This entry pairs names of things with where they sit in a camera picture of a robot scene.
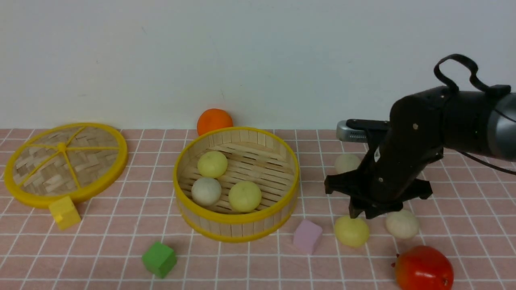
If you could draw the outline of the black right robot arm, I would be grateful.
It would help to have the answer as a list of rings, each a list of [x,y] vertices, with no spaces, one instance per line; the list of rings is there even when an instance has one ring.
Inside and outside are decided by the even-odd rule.
[[[373,219],[400,211],[405,201],[428,199],[431,184],[418,175],[441,160],[444,149],[474,160],[515,161],[515,93],[436,87],[396,101],[389,121],[340,121],[337,138],[367,143],[368,151],[357,169],[327,176],[325,193],[350,196],[351,218],[365,213]]]

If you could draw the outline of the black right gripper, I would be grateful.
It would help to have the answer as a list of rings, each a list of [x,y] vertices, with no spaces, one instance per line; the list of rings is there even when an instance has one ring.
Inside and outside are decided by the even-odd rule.
[[[356,219],[366,219],[401,211],[403,202],[428,199],[433,190],[427,180],[418,179],[424,168],[443,158],[443,146],[422,139],[387,133],[371,147],[355,170],[327,176],[325,193],[334,191],[350,196],[348,211]]]

